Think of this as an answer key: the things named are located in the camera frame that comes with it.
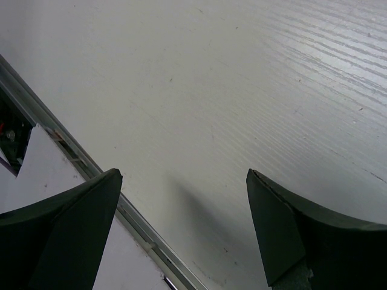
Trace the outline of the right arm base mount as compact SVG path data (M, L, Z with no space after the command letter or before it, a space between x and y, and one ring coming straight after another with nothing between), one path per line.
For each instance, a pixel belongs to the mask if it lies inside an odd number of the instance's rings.
M28 147L33 125L1 89L1 164L17 176Z

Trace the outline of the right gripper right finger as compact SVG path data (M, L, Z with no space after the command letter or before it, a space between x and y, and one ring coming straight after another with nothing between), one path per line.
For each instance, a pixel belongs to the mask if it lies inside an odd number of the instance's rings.
M246 184L269 287L386 288L386 225L325 208L253 169Z

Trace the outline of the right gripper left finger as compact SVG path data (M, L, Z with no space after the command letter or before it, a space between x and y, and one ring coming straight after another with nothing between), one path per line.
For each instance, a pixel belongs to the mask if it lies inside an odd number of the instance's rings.
M122 179L110 169L1 214L1 289L92 289Z

